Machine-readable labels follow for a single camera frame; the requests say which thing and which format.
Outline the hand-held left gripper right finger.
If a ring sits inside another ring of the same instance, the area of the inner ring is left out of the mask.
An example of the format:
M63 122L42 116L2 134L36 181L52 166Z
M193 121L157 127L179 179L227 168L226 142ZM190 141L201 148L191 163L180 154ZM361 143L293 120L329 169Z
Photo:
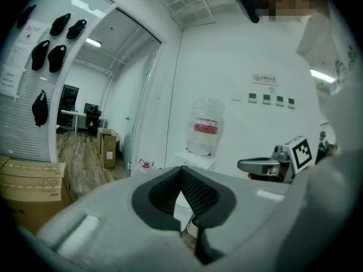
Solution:
M194 255L181 261L192 271L231 253L274 212L289 184L231 177L195 167L181 168L181 192L198 221Z

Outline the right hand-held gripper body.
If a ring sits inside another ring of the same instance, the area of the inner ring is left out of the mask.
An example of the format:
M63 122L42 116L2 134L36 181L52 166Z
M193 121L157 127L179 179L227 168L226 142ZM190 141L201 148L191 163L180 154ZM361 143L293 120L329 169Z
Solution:
M282 182L292 182L300 171L313 162L307 138L304 136L297 136L275 146L272 158L280 163L278 176Z

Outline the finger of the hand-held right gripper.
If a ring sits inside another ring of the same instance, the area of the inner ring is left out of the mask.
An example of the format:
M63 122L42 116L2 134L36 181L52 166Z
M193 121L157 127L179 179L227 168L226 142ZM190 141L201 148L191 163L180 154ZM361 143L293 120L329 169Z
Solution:
M268 167L273 163L271 158L249 158L239 160L238 169L244 172L267 172Z
M284 177L281 175L256 175L253 173L248 174L248 178L251 180L258 181L269 181L269 182L283 182Z

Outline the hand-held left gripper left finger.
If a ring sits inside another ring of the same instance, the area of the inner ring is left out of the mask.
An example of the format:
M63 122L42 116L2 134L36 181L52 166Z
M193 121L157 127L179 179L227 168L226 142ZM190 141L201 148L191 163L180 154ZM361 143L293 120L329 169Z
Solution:
M96 188L49 220L37 238L57 271L198 271L174 216L179 194L203 189L204 170L170 167Z

